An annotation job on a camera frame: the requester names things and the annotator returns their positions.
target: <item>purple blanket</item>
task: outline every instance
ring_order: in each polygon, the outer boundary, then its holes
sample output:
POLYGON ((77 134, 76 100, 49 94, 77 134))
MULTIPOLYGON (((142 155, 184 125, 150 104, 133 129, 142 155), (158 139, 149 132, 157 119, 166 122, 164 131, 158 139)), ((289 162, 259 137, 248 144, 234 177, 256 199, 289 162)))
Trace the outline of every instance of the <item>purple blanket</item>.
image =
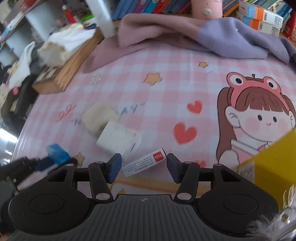
POLYGON ((198 51, 214 52, 226 58, 261 58, 272 53, 288 64, 296 48, 283 37, 261 33, 238 19, 228 17, 203 21, 162 14, 128 14, 118 34, 105 39, 86 60, 91 72, 124 55, 147 48, 152 41, 198 51))

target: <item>white cloth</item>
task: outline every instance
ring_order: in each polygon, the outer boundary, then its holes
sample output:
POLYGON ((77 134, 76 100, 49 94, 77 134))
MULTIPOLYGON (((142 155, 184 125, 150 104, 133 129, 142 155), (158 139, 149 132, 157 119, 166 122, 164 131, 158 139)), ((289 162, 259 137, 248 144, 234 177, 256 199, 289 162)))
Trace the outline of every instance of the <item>white cloth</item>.
POLYGON ((35 42, 30 43, 22 53, 20 60, 17 63, 17 69, 9 79, 9 90, 14 87, 20 87, 24 79, 31 74, 30 64, 32 61, 31 54, 35 47, 35 42))
POLYGON ((93 37, 95 29, 85 30, 76 28, 67 28, 63 31, 53 33, 44 45, 49 43, 55 43, 59 46, 63 46, 67 52, 72 51, 76 47, 83 44, 86 40, 93 37))
POLYGON ((94 29, 84 30, 83 25, 72 24, 52 34, 37 52, 47 66, 63 66, 94 33, 94 29))

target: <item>pink bottle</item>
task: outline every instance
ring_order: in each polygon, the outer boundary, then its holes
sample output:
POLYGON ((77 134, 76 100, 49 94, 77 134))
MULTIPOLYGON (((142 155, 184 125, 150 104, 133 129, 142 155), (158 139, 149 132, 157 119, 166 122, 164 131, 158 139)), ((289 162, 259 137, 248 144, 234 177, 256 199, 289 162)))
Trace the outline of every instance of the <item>pink bottle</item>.
POLYGON ((221 18, 222 0, 191 0, 192 17, 202 20, 221 18))

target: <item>yellow star print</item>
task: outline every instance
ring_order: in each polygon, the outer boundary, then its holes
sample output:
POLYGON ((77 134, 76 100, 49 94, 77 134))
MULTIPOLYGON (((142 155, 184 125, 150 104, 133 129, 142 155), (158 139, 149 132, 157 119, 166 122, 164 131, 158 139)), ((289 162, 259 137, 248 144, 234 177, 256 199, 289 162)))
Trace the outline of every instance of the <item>yellow star print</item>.
POLYGON ((80 152, 78 153, 78 155, 75 156, 74 158, 77 160, 78 165, 79 165, 79 166, 82 166, 82 163, 83 163, 83 161, 84 161, 84 159, 85 159, 85 156, 82 155, 81 151, 80 151, 80 152))
POLYGON ((202 68, 205 68, 205 67, 207 67, 209 65, 207 64, 207 62, 199 62, 199 65, 198 66, 200 66, 202 68))
POLYGON ((160 77, 160 73, 149 73, 147 74, 146 79, 143 81, 143 83, 150 84, 153 86, 156 82, 162 81, 162 78, 160 77))

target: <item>wooden box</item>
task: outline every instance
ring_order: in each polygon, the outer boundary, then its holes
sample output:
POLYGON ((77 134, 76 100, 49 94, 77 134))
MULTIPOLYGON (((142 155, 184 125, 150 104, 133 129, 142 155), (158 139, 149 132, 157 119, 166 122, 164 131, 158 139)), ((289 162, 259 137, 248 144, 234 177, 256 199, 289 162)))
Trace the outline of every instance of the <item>wooden box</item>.
POLYGON ((38 76, 32 87, 39 94, 64 91, 79 67, 103 38, 103 34, 97 29, 94 36, 87 40, 79 50, 67 60, 64 66, 58 68, 47 67, 38 76))

